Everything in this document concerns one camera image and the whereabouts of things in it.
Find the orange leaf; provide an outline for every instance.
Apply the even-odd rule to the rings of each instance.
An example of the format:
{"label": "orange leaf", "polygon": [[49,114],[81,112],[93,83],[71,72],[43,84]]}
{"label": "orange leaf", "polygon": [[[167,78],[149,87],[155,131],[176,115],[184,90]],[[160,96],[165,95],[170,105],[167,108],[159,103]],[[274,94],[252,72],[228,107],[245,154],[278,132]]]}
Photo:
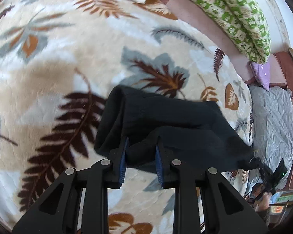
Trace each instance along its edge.
{"label": "orange leaf", "polygon": [[80,5],[80,6],[78,7],[78,9],[79,9],[79,8],[82,8],[82,7],[85,7],[85,6],[87,6],[87,5],[91,4],[91,3],[92,3],[92,1],[90,1],[90,2],[85,2],[85,3],[83,3],[82,5]]}
{"label": "orange leaf", "polygon": [[116,12],[112,12],[112,15],[116,18],[119,18],[118,14]]}
{"label": "orange leaf", "polygon": [[99,9],[100,7],[96,7],[93,11],[90,12],[90,14],[96,13]]}
{"label": "orange leaf", "polygon": [[88,7],[88,8],[85,8],[84,11],[88,11],[88,10],[92,9],[93,7],[94,7],[94,5],[92,5],[92,6]]}
{"label": "orange leaf", "polygon": [[34,35],[29,35],[25,40],[23,45],[23,52],[26,54],[26,58],[28,58],[37,48],[38,38]]}
{"label": "orange leaf", "polygon": [[65,15],[65,13],[56,13],[56,14],[53,14],[53,15],[41,17],[41,18],[39,18],[37,20],[38,21],[45,21],[45,20],[50,20],[50,19],[53,19],[53,18],[58,18],[58,17],[61,17],[63,15]]}
{"label": "orange leaf", "polygon": [[160,0],[146,0],[144,4],[141,3],[133,3],[134,5],[146,10],[150,11],[156,15],[166,17],[172,20],[178,20],[178,18],[169,11],[167,6],[163,4]]}
{"label": "orange leaf", "polygon": [[109,226],[120,226],[118,222],[126,222],[130,225],[133,224],[133,216],[127,213],[116,213],[108,216]]}
{"label": "orange leaf", "polygon": [[214,102],[218,102],[218,98],[215,98],[215,97],[210,97],[208,99],[208,101],[214,101]]}
{"label": "orange leaf", "polygon": [[79,3],[83,3],[83,2],[88,2],[88,1],[90,1],[90,0],[80,0],[80,1],[78,1],[76,3],[74,3],[74,5],[79,4]]}
{"label": "orange leaf", "polygon": [[17,35],[10,43],[10,48],[12,48],[22,37],[24,31],[22,31],[19,35]]}
{"label": "orange leaf", "polygon": [[41,27],[32,27],[32,31],[49,31],[51,29],[55,28],[55,26],[41,26]]}
{"label": "orange leaf", "polygon": [[152,224],[149,223],[136,223],[133,225],[136,234],[150,234],[152,232]]}
{"label": "orange leaf", "polygon": [[208,87],[206,87],[203,91],[202,91],[202,93],[201,93],[201,101],[215,101],[215,102],[217,102],[218,101],[218,99],[217,98],[215,98],[215,97],[210,97],[209,98],[209,96],[210,95],[212,95],[212,96],[217,96],[217,93],[215,92],[215,88],[214,87],[212,87],[212,86],[208,86]]}
{"label": "orange leaf", "polygon": [[238,96],[234,93],[232,85],[229,83],[225,90],[225,108],[237,110],[239,108]]}

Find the bed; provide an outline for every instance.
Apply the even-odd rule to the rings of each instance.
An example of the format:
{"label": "bed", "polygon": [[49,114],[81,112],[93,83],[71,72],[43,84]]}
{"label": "bed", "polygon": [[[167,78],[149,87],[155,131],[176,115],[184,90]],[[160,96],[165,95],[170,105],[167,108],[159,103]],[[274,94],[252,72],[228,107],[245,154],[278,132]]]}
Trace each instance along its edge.
{"label": "bed", "polygon": [[[163,0],[0,2],[0,222],[11,230],[65,168],[89,168],[103,158],[93,142],[105,100],[118,84],[215,101],[251,145],[248,60],[226,46],[232,47],[226,36],[222,47],[214,43],[221,32],[209,38],[202,32]],[[241,67],[249,78],[238,75]],[[84,118],[88,126],[63,128]],[[248,172],[223,175],[245,193]],[[127,169],[123,187],[109,190],[111,231],[171,233],[173,193],[160,188],[155,174]],[[198,203],[203,223],[200,196]]]}

